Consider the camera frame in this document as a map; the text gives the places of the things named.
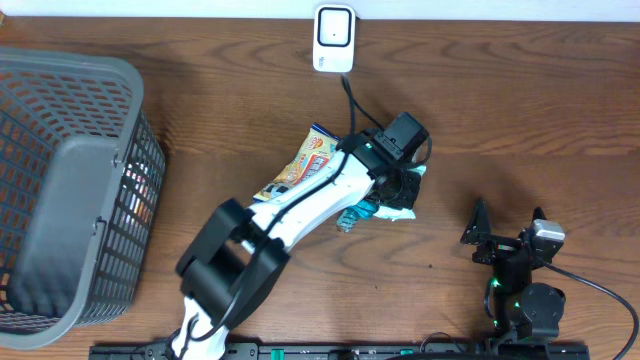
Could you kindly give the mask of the teal wet wipes pack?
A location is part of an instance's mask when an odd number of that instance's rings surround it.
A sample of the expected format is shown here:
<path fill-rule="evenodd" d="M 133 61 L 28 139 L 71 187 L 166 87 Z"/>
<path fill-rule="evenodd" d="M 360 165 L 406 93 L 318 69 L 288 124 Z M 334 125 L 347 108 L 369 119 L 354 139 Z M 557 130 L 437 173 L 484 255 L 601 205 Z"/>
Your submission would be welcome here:
<path fill-rule="evenodd" d="M 403 170 L 400 192 L 386 203 L 380 202 L 378 211 L 373 216 L 391 221 L 415 220 L 413 206 L 419 195 L 420 184 L 426 171 L 426 165 Z"/>

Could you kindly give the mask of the yellow snack bag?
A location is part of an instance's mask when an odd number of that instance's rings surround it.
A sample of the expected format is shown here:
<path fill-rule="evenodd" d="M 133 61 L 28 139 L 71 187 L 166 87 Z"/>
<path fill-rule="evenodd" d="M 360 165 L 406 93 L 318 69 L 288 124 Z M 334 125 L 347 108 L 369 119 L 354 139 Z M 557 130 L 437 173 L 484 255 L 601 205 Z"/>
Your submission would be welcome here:
<path fill-rule="evenodd" d="M 314 123 L 294 159 L 254 196 L 255 202 L 276 198 L 300 182 L 315 175 L 328 164 L 340 138 L 318 123 Z"/>

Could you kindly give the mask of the teal mouthwash bottle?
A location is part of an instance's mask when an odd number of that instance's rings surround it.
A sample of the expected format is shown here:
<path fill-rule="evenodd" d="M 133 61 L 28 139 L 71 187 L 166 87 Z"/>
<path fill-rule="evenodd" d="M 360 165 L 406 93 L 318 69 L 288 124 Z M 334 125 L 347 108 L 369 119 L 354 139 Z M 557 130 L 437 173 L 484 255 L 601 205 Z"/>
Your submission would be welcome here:
<path fill-rule="evenodd" d="M 363 199 L 342 211 L 337 219 L 336 228 L 340 232 L 349 233 L 359 220 L 371 219 L 379 208 L 378 203 Z"/>

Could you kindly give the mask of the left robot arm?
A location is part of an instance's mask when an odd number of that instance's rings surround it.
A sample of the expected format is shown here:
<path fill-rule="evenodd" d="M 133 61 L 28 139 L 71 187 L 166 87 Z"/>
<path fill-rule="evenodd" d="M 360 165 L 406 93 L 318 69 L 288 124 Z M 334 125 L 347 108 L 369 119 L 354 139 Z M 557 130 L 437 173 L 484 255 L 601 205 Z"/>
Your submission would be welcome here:
<path fill-rule="evenodd" d="M 283 194 L 216 208 L 176 265 L 185 318 L 171 357 L 222 358 L 227 335 L 264 302 L 291 249 L 334 214 L 366 198 L 411 209 L 426 163 L 417 155 L 431 148 L 428 130 L 404 112 L 383 129 L 343 137 L 323 167 Z"/>

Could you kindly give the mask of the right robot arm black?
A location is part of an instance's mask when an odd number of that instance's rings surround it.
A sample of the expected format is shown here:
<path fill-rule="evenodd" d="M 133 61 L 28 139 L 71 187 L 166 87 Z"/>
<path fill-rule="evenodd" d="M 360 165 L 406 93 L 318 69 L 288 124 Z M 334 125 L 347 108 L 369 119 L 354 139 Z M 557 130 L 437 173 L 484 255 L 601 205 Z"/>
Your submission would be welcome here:
<path fill-rule="evenodd" d="M 559 335 L 566 296 L 556 287 L 534 282 L 532 273 L 551 262 L 565 238 L 562 226 L 548 220 L 539 207 L 517 236 L 497 235 L 486 203 L 476 200 L 460 242 L 475 246 L 472 261 L 493 271 L 484 297 L 485 312 L 496 328 L 496 335 L 486 341 L 488 351 L 497 354 L 525 344 L 545 347 Z"/>

